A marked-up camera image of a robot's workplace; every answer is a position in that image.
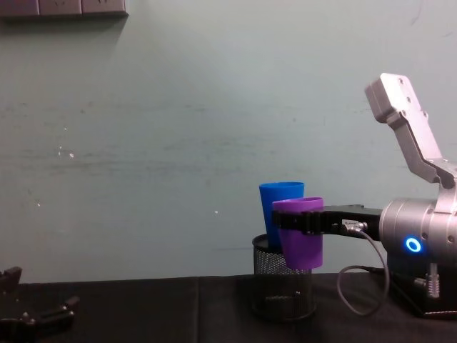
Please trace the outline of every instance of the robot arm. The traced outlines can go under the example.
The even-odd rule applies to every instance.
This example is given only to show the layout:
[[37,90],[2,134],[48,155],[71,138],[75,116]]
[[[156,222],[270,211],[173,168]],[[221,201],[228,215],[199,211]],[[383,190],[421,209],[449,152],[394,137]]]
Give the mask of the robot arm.
[[440,213],[457,210],[457,165],[441,155],[428,125],[428,114],[422,110],[406,76],[382,74],[365,89],[377,121],[395,132],[409,169],[430,183],[440,184],[434,209]]
[[379,235],[385,249],[392,255],[415,254],[427,262],[454,267],[457,165],[442,157],[428,114],[406,76],[382,74],[365,92],[376,120],[394,130],[409,169],[439,183],[437,200],[395,199],[383,210]]
[[[438,198],[394,199],[382,211],[353,205],[301,214],[275,213],[273,220],[281,229],[303,234],[340,234],[381,241],[389,257],[409,267],[427,267],[425,279],[418,278],[412,268],[406,271],[405,275],[415,274],[414,285],[403,283],[400,287],[421,315],[457,315],[457,297],[453,294],[457,287],[457,164],[443,158],[428,125],[428,114],[406,76],[382,74],[365,93],[376,120],[395,132],[409,169],[439,184]],[[443,296],[438,267],[445,271]],[[426,299],[423,293],[415,293],[417,286],[426,289]]]

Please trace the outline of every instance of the gray cable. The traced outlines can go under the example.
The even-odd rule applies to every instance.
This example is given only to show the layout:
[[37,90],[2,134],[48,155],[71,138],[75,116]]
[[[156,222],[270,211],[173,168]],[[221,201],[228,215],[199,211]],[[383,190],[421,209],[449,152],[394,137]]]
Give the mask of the gray cable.
[[371,269],[373,269],[373,268],[366,267],[366,266],[349,266],[349,267],[343,268],[338,273],[338,279],[336,280],[336,289],[338,290],[338,294],[339,294],[341,300],[343,301],[343,303],[346,304],[346,306],[352,312],[354,312],[355,314],[357,314],[359,316],[367,317],[367,316],[371,316],[372,314],[377,312],[384,305],[384,303],[386,302],[387,295],[388,295],[388,289],[389,289],[389,285],[390,285],[391,280],[390,280],[390,273],[389,273],[389,270],[388,270],[388,267],[387,267],[387,263],[384,260],[383,255],[379,251],[378,247],[374,243],[374,240],[372,240],[372,238],[369,235],[367,235],[365,232],[363,232],[363,231],[359,231],[358,234],[360,234],[361,236],[363,236],[364,238],[366,238],[370,242],[370,244],[376,250],[376,253],[378,254],[379,258],[381,259],[381,263],[383,264],[383,268],[384,268],[384,291],[383,291],[383,295],[382,295],[379,303],[373,309],[370,309],[367,312],[358,311],[351,304],[349,304],[348,300],[344,297],[343,292],[341,291],[341,276],[345,272],[347,272],[348,270],[352,270],[352,269],[362,269],[362,270],[366,270],[368,272]]

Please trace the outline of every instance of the plastic cup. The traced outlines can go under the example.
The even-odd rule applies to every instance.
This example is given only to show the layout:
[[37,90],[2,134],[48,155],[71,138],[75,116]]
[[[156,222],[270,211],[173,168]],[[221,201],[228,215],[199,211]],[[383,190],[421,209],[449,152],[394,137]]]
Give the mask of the plastic cup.
[[259,189],[266,234],[268,235],[268,245],[270,247],[280,247],[281,240],[278,227],[273,225],[271,220],[272,204],[278,200],[302,198],[305,193],[305,184],[303,182],[274,182],[261,184]]
[[[288,199],[273,203],[273,210],[287,213],[301,213],[323,209],[322,198]],[[290,269],[314,269],[323,264],[323,237],[305,235],[300,231],[279,229],[281,246]]]

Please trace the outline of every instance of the black table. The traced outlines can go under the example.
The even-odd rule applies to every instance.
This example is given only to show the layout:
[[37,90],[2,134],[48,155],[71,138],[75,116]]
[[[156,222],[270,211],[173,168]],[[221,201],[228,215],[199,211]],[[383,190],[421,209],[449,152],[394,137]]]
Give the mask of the black table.
[[[379,277],[348,274],[345,294],[354,306],[371,306]],[[415,318],[389,299],[380,312],[357,317],[336,293],[335,274],[315,274],[318,309],[295,324],[255,317],[249,307],[251,277],[192,277],[120,282],[24,284],[23,300],[37,309],[78,295],[81,304],[70,332],[40,342],[455,342],[457,321]]]

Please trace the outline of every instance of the black mesh cup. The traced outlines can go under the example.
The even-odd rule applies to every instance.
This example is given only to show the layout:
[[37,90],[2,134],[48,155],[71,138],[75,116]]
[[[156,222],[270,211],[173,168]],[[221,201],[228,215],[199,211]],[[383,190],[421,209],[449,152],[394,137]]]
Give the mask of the black mesh cup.
[[311,270],[286,266],[281,249],[268,247],[266,234],[252,241],[254,277],[251,306],[264,319],[292,322],[309,317],[316,310]]

